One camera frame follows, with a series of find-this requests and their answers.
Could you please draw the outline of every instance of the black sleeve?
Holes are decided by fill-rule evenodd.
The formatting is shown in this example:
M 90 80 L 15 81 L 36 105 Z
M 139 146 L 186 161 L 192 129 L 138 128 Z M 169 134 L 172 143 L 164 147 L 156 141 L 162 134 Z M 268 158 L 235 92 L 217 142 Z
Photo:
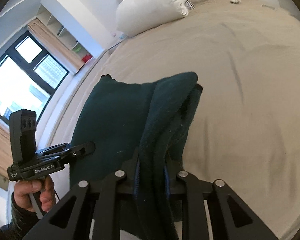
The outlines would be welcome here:
M 11 200 L 12 221 L 1 229 L 8 240 L 21 240 L 39 220 L 35 212 L 20 208 L 16 204 L 13 193 Z

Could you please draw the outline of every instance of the beige bedsheet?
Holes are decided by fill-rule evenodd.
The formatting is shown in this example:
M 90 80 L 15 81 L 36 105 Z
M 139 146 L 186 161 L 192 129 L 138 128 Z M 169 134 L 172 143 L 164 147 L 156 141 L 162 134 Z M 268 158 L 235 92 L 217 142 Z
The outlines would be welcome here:
M 258 0 L 212 0 L 124 42 L 100 75 L 152 82 L 195 71 L 204 87 L 183 155 L 224 179 L 282 239 L 300 226 L 300 22 Z

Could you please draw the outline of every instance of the striped fabric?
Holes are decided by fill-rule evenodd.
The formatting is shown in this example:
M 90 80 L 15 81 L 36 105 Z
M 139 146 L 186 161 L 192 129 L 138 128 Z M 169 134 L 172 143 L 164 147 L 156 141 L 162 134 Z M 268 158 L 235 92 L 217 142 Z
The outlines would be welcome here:
M 189 9 L 189 10 L 193 10 L 195 8 L 194 4 L 190 1 L 190 0 L 186 0 L 185 1 L 185 6 Z

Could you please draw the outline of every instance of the silver rivet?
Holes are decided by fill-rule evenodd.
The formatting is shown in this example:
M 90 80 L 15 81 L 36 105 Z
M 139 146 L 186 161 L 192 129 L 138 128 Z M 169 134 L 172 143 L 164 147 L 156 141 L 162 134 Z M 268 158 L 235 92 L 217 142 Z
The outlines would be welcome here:
M 218 187 L 223 187 L 225 185 L 225 182 L 222 180 L 222 179 L 217 179 L 215 184 L 218 186 Z
M 180 177 L 186 177 L 186 176 L 188 176 L 188 172 L 186 172 L 186 171 L 179 171 L 179 173 L 178 173 L 178 175 L 180 176 Z
M 88 186 L 88 182 L 86 180 L 82 180 L 79 182 L 79 187 L 87 187 Z
M 116 171 L 116 172 L 115 172 L 115 175 L 116 175 L 117 177 L 123 177 L 123 176 L 124 176 L 124 171 Z

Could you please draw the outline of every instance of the gray handle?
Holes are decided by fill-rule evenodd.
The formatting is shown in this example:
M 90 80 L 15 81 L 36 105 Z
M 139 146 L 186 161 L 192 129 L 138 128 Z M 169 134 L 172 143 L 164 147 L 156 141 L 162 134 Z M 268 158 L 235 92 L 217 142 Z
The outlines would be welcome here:
M 43 184 L 43 188 L 44 188 L 44 180 L 45 180 L 45 177 L 43 178 L 40 178 L 42 184 Z M 40 194 L 41 192 L 43 192 L 44 190 L 41 190 L 41 191 L 38 191 L 36 193 L 30 193 L 29 194 L 29 197 L 30 197 L 30 200 L 31 200 L 31 204 L 33 206 L 33 209 L 34 211 L 36 212 L 37 214 L 37 218 L 38 219 L 41 219 L 43 218 L 43 216 L 46 214 L 45 211 L 42 210 L 41 208 L 41 201 L 40 201 Z

